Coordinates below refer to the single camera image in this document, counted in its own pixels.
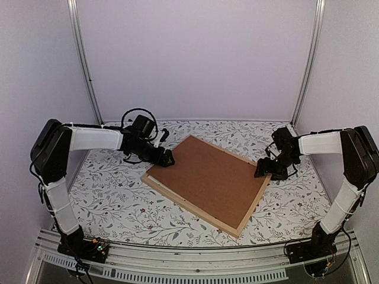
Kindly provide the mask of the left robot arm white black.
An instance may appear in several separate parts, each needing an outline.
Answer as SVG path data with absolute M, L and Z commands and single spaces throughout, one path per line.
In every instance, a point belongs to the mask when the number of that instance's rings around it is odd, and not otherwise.
M 68 197 L 66 175 L 69 155 L 74 151 L 116 150 L 138 157 L 139 163 L 160 167 L 175 164 L 171 150 L 161 146 L 169 135 L 154 121 L 139 115 L 132 125 L 106 126 L 64 124 L 57 119 L 46 122 L 30 153 L 30 172 L 39 181 L 41 200 L 47 203 L 65 247 L 76 257 L 88 252 L 83 230 Z

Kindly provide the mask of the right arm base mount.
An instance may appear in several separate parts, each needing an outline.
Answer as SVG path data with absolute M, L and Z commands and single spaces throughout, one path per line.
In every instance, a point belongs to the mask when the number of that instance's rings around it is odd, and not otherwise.
M 312 277 L 325 276 L 337 252 L 335 238 L 337 233 L 325 234 L 324 231 L 312 233 L 311 240 L 285 245 L 284 254 L 291 264 L 322 258 L 319 262 L 305 265 L 305 271 Z

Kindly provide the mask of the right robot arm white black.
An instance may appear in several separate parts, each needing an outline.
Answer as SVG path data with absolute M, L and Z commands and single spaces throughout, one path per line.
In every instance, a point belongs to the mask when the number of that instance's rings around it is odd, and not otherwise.
M 288 168 L 299 164 L 303 156 L 338 155 L 341 158 L 341 187 L 328 212 L 315 225 L 314 239 L 306 246 L 306 253 L 318 258 L 329 248 L 327 237 L 342 229 L 344 222 L 364 200 L 368 186 L 377 178 L 378 147 L 364 125 L 301 136 L 293 136 L 284 127 L 274 131 L 272 143 L 278 154 L 258 160 L 256 178 L 269 175 L 272 180 L 286 180 L 290 176 Z

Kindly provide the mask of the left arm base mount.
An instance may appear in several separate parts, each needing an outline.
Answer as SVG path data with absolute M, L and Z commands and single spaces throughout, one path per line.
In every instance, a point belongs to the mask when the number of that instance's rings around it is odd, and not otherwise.
M 110 248 L 110 244 L 107 240 L 100 237 L 86 240 L 81 227 L 69 235 L 60 230 L 59 234 L 60 244 L 57 249 L 59 253 L 81 260 L 105 263 Z

